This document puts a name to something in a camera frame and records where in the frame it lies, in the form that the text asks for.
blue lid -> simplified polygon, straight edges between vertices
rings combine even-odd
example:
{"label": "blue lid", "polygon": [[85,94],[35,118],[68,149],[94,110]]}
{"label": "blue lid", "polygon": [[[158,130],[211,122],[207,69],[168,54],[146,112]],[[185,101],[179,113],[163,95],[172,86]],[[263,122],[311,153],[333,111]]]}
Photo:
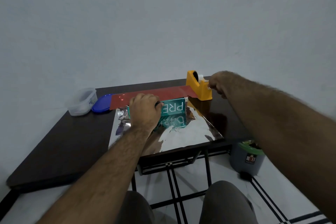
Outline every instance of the blue lid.
{"label": "blue lid", "polygon": [[113,94],[107,94],[100,97],[97,102],[93,105],[91,110],[93,112],[106,112],[110,109],[111,98]]}

white wall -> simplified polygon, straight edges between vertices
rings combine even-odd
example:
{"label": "white wall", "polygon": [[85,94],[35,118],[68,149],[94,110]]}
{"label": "white wall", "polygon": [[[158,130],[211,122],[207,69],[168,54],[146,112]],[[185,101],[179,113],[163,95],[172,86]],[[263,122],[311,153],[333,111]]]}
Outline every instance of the white wall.
{"label": "white wall", "polygon": [[87,86],[227,69],[336,117],[335,15],[336,0],[0,0],[0,198]]}

white tiled floor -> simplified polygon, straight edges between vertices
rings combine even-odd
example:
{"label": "white tiled floor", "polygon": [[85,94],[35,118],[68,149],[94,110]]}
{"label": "white tiled floor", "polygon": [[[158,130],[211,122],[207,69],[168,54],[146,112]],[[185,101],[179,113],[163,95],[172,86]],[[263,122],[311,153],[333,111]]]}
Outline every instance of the white tiled floor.
{"label": "white tiled floor", "polygon": [[[253,186],[249,182],[238,178],[237,173],[229,165],[228,154],[210,157],[209,159],[213,183],[226,180],[235,184],[252,202],[259,224],[279,223]],[[194,164],[175,169],[175,174],[182,196],[205,190],[208,187],[204,159],[198,159]],[[135,179],[137,191],[147,199],[149,204],[172,198],[167,172],[144,176],[140,176],[136,172]],[[267,158],[256,179],[288,219],[318,210]],[[1,221],[1,224],[35,223],[66,189],[67,186],[64,186],[21,195]],[[183,202],[188,223],[198,223],[202,205],[203,197]],[[155,209],[154,215],[157,223],[177,223],[174,205]],[[318,216],[312,221],[322,218],[323,216]]]}

yellow tape dispenser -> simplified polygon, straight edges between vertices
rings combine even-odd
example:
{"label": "yellow tape dispenser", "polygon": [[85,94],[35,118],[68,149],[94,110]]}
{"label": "yellow tape dispenser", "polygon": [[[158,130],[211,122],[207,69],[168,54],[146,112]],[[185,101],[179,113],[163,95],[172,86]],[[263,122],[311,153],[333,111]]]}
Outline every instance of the yellow tape dispenser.
{"label": "yellow tape dispenser", "polygon": [[193,91],[195,91],[199,100],[205,101],[212,99],[212,90],[209,88],[209,81],[205,80],[201,74],[198,75],[195,70],[187,72],[186,85],[189,85]]}

aluminum foil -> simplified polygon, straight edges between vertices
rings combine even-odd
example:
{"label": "aluminum foil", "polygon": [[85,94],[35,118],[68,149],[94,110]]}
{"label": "aluminum foil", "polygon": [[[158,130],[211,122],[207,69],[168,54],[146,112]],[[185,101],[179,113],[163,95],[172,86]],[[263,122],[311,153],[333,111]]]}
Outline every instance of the aluminum foil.
{"label": "aluminum foil", "polygon": [[[117,109],[109,146],[130,127],[127,107]],[[223,139],[223,136],[192,106],[188,98],[185,98],[185,112],[160,118],[146,141],[142,156],[217,139]]]}

